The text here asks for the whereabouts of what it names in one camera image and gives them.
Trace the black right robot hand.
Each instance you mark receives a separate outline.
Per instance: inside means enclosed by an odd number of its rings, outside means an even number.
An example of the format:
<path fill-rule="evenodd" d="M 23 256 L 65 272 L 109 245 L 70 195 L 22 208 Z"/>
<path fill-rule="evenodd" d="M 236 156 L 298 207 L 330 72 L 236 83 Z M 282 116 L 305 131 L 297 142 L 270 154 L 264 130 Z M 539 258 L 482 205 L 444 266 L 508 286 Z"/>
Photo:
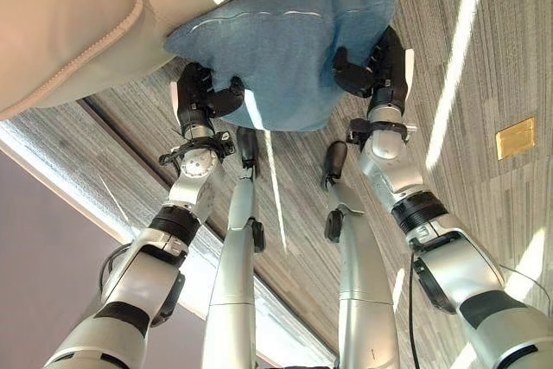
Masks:
<path fill-rule="evenodd" d="M 380 105 L 392 105 L 403 115 L 408 95 L 405 53 L 397 32 L 388 26 L 365 67 L 350 62 L 345 47 L 337 49 L 332 68 L 334 81 L 345 92 L 370 98 L 368 111 Z"/>

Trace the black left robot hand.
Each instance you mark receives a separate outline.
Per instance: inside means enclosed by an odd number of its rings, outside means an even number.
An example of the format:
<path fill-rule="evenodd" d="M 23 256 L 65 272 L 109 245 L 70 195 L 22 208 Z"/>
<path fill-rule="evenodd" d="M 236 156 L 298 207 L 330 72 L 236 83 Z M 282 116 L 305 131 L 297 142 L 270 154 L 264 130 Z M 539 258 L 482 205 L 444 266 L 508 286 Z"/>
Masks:
<path fill-rule="evenodd" d="M 236 111 L 245 97 L 245 86 L 237 76 L 231 78 L 226 89 L 215 91 L 212 70 L 197 62 L 184 67 L 170 91 L 174 114 L 184 137 L 195 126 L 214 131 L 211 120 Z"/>

